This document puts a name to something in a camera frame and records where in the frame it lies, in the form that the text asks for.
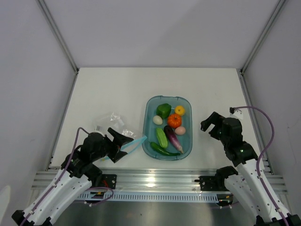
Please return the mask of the clear zip top bag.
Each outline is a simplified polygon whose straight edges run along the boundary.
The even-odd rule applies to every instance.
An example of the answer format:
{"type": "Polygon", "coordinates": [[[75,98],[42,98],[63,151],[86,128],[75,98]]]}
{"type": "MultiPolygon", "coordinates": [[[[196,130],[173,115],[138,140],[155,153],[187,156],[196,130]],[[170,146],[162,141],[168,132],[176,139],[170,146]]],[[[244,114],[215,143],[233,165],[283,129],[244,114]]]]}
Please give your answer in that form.
{"type": "Polygon", "coordinates": [[[125,123],[123,118],[115,112],[109,112],[97,117],[94,120],[94,128],[95,132],[101,133],[102,135],[107,134],[110,139],[113,139],[113,136],[108,132],[108,128],[112,128],[119,134],[132,138],[133,141],[123,145],[121,148],[121,151],[128,154],[138,149],[139,146],[147,139],[140,130],[136,130],[129,124],[125,123]]]}

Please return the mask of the dark green chili pepper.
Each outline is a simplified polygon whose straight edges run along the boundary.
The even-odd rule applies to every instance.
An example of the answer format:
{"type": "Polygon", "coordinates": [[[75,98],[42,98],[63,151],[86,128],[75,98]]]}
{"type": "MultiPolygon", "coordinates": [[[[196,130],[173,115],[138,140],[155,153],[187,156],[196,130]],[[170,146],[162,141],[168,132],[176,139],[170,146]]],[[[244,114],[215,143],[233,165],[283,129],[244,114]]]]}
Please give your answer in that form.
{"type": "Polygon", "coordinates": [[[178,155],[180,155],[180,153],[171,153],[171,152],[168,152],[166,149],[162,148],[160,145],[158,145],[155,142],[151,142],[150,146],[151,146],[151,148],[155,152],[157,152],[157,153],[159,153],[159,154],[161,154],[163,156],[178,156],[178,155]]]}

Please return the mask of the light green cucumber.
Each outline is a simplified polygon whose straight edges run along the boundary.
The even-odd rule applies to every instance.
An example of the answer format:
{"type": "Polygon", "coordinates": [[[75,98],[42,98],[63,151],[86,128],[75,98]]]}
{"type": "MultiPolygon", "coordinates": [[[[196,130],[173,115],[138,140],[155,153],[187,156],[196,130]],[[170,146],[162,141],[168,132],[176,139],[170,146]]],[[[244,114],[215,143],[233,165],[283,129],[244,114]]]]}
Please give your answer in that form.
{"type": "Polygon", "coordinates": [[[159,145],[162,148],[167,148],[168,147],[168,139],[163,131],[163,129],[161,128],[156,128],[156,136],[157,136],[157,140],[159,142],[159,145]]]}

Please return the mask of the purple eggplant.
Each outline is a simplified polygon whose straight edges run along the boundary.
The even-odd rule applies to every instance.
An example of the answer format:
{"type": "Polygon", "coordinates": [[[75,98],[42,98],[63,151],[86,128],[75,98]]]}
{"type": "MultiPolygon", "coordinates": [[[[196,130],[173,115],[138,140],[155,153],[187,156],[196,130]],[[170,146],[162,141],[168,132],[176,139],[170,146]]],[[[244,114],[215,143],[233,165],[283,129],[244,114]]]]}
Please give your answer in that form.
{"type": "Polygon", "coordinates": [[[165,133],[167,139],[176,148],[176,150],[179,151],[181,154],[184,154],[183,148],[182,148],[174,130],[170,126],[166,125],[164,127],[164,133],[165,133]]]}

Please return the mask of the white egg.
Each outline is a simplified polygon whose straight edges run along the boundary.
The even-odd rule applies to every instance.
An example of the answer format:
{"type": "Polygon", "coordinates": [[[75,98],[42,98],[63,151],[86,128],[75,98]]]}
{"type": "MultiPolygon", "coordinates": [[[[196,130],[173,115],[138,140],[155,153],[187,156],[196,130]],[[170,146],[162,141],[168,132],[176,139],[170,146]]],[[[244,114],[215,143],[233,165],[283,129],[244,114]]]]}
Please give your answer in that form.
{"type": "Polygon", "coordinates": [[[158,115],[155,115],[153,118],[152,118],[152,121],[153,123],[155,123],[156,125],[162,125],[163,124],[163,120],[160,116],[158,115]]]}

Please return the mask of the green bell pepper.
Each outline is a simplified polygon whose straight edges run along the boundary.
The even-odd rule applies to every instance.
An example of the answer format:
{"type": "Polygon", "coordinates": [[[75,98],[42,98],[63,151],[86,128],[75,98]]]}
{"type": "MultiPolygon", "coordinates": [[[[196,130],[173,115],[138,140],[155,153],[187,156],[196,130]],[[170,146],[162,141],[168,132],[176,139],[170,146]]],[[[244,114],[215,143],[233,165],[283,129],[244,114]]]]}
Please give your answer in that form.
{"type": "Polygon", "coordinates": [[[160,116],[162,119],[166,119],[171,113],[171,105],[170,104],[160,104],[156,109],[156,115],[160,116]]]}

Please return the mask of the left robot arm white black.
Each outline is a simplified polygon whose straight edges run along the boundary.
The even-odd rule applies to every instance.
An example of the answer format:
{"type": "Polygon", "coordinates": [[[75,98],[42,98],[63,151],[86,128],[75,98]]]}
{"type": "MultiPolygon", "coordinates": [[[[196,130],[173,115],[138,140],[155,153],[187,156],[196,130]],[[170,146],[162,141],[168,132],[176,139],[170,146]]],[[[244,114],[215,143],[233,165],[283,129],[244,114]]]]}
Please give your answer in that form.
{"type": "Polygon", "coordinates": [[[71,153],[65,158],[55,178],[26,209],[16,210],[12,219],[19,226],[52,226],[66,208],[87,190],[113,192],[106,185],[105,175],[94,162],[108,157],[113,163],[127,155],[121,148],[133,142],[112,128],[112,135],[99,132],[88,133],[83,144],[74,144],[71,153]]]}

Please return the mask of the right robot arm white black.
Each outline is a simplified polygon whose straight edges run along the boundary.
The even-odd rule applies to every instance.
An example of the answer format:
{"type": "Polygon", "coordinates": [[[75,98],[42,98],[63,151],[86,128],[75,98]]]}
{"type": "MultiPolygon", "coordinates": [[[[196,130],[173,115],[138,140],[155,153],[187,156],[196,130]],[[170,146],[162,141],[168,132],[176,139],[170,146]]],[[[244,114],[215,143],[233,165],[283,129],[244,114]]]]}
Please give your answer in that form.
{"type": "Polygon", "coordinates": [[[221,141],[232,166],[223,167],[214,176],[215,187],[230,191],[241,206],[254,217],[256,226],[299,226],[300,217],[293,215],[277,197],[263,170],[261,156],[243,140],[239,119],[213,112],[201,122],[201,130],[221,141]]]}

